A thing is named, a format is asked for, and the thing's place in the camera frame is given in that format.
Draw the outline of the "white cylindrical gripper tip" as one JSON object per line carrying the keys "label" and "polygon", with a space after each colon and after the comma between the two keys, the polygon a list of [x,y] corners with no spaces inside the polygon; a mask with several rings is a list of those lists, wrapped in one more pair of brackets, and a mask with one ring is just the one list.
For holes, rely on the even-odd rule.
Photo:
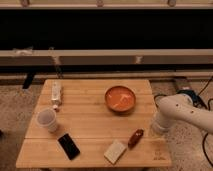
{"label": "white cylindrical gripper tip", "polygon": [[161,113],[156,113],[153,117],[151,128],[159,135],[166,133],[169,130],[168,119]]}

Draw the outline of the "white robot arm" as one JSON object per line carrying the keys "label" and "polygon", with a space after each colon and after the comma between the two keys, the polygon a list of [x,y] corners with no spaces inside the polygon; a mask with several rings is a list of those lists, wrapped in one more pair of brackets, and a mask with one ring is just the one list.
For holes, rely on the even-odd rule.
{"label": "white robot arm", "polygon": [[157,105],[158,109],[151,123],[151,128],[157,134],[168,132],[174,120],[185,121],[213,134],[213,111],[194,107],[189,95],[166,96]]}

